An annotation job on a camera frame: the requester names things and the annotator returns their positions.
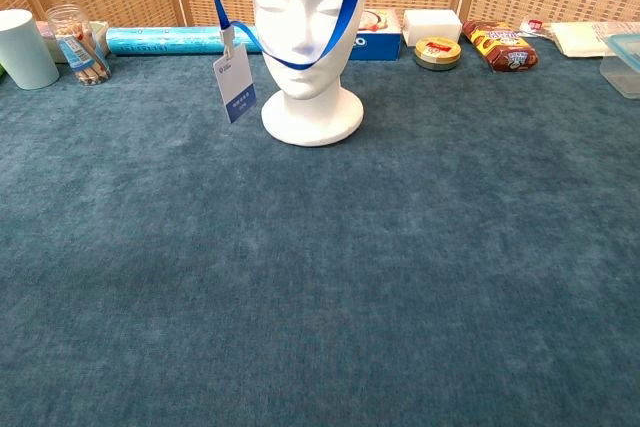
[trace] gold tin lid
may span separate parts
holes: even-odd
[[[460,60],[462,49],[444,37],[426,37],[416,44],[416,57],[432,64],[452,64]]]

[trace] plastic jar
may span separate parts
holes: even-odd
[[[616,55],[602,59],[600,72],[627,99],[640,99],[640,35],[612,35],[605,42]]]
[[[51,32],[76,78],[85,85],[101,84],[111,78],[111,70],[100,44],[91,30],[87,14],[75,4],[47,10]]]

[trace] blue lanyard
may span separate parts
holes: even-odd
[[[310,64],[294,64],[292,62],[287,62],[286,60],[279,59],[278,57],[271,55],[269,52],[266,52],[262,47],[262,44],[260,44],[260,41],[258,40],[258,38],[254,35],[253,32],[251,32],[249,27],[247,27],[245,24],[237,20],[229,22],[227,13],[225,12],[224,6],[222,5],[222,0],[214,0],[214,2],[216,4],[216,12],[218,13],[218,19],[220,20],[220,28],[222,30],[226,30],[231,26],[240,28],[260,48],[262,52],[264,52],[270,57],[273,57],[275,60],[277,60],[284,66],[294,70],[307,70],[310,67],[312,67],[316,62],[318,62],[320,59],[322,59],[324,56],[326,56],[329,52],[331,52],[331,49],[333,49],[336,46],[336,44],[338,43],[338,41],[340,40],[344,32],[347,30],[347,27],[349,26],[349,22],[351,22],[351,17],[353,17],[353,13],[356,10],[356,5],[358,4],[358,0],[342,1],[342,6],[340,7],[340,13],[338,14],[336,27],[333,30],[333,34],[331,34],[331,38],[329,39],[329,43],[327,44],[327,47],[324,49],[324,51],[322,52],[322,55],[318,60]]]

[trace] badge clip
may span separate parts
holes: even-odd
[[[227,60],[233,59],[233,39],[235,34],[233,32],[233,26],[229,26],[224,30],[220,30],[220,39],[224,44],[224,57]]]

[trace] blue rolled mat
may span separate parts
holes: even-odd
[[[245,44],[247,52],[260,49],[244,32],[236,29],[235,45]],[[224,44],[220,27],[139,27],[110,28],[107,45],[116,55],[221,54]]]

